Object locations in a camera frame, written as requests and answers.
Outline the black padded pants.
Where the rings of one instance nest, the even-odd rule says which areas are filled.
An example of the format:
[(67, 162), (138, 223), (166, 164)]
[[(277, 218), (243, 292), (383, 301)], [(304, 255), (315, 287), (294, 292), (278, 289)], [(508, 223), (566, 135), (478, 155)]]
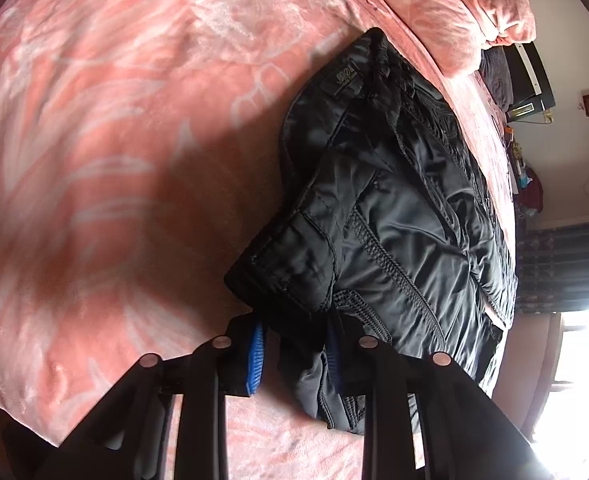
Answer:
[(279, 159), (284, 200), (225, 283), (278, 334), (303, 411), (364, 429), (365, 401), (339, 390), (328, 351), (340, 330), (446, 352), (491, 387), (515, 315), (509, 246), (454, 112), (382, 30), (308, 81)]

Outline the dark patterned curtain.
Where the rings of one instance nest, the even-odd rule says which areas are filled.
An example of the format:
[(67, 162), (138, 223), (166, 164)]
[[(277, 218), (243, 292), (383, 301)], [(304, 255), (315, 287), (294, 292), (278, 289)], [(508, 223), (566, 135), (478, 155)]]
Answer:
[(517, 310), (589, 309), (589, 222), (528, 232), (518, 239)]

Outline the pink floral bed blanket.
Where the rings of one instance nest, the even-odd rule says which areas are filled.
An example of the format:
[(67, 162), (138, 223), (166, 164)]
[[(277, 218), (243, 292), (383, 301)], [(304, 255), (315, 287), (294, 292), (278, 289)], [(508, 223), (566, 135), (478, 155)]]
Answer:
[[(446, 352), (414, 358), (343, 330), (342, 393), (364, 399), (365, 421), (332, 429), (303, 411), (278, 334), (225, 283), (284, 200), (292, 102), (373, 28), (454, 112), (513, 263), (477, 71), (445, 77), (383, 0), (4, 2), (0, 407), (16, 421), (5, 440), (19, 478), (157, 479), (169, 448), (182, 479), (355, 478), (369, 406), (345, 370), (366, 358), (365, 336), (398, 366), (445, 353), (475, 393), (493, 391), (503, 341), (483, 388)], [(249, 394), (256, 325), (265, 359)]]

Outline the black headboard with white stripe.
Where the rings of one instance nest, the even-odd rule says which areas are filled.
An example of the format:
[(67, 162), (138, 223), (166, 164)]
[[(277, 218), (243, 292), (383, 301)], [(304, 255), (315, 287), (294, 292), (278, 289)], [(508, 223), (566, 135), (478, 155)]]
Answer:
[(513, 102), (507, 110), (508, 122), (544, 114), (556, 106), (547, 72), (535, 44), (504, 47), (512, 82)]

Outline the grey pillow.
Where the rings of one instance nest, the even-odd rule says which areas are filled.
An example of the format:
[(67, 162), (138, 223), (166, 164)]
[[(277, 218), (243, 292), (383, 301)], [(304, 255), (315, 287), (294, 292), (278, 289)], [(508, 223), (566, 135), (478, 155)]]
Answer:
[(482, 50), (479, 73), (497, 106), (507, 112), (515, 96), (505, 49), (492, 47)]

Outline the rolled pink quilt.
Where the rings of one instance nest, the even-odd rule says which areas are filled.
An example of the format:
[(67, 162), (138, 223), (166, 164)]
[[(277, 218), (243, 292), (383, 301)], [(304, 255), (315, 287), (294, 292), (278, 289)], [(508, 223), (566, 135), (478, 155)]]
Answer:
[(447, 78), (478, 70), (483, 50), (536, 39), (529, 0), (383, 1), (418, 37)]

